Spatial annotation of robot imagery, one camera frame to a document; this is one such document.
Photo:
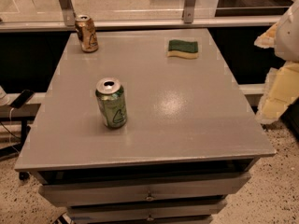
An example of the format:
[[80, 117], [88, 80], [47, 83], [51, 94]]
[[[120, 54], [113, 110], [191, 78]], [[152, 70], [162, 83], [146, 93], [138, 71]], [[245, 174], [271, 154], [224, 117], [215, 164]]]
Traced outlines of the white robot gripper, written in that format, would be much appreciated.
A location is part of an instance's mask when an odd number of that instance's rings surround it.
[[296, 0], [273, 24], [254, 41], [262, 49], [275, 48], [275, 54], [290, 62], [279, 69], [271, 68], [266, 76], [264, 93], [258, 104], [256, 119], [271, 124], [299, 98], [299, 0]]

